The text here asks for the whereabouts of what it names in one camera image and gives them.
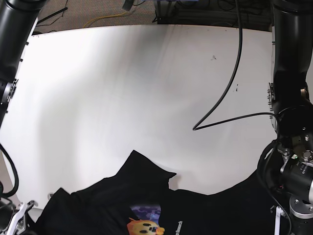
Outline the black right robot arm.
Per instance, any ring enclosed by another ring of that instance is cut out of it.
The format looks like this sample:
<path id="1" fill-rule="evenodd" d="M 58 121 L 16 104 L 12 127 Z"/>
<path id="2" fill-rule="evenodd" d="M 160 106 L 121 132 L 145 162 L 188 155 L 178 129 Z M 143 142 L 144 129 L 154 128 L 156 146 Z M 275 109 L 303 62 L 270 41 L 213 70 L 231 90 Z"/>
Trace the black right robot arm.
<path id="1" fill-rule="evenodd" d="M 16 74 L 27 39 L 45 0 L 3 0 L 0 4 L 0 120 L 16 88 Z"/>

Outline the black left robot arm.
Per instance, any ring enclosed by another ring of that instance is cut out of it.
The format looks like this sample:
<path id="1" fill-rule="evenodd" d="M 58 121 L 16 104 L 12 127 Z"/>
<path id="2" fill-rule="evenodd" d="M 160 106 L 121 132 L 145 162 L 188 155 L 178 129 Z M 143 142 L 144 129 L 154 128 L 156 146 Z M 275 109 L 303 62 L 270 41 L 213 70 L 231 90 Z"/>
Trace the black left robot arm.
<path id="1" fill-rule="evenodd" d="M 261 185 L 288 220 L 289 235 L 313 232 L 313 105 L 306 81 L 313 54 L 313 3 L 272 2 L 272 82 L 268 101 L 277 139 L 257 166 Z"/>

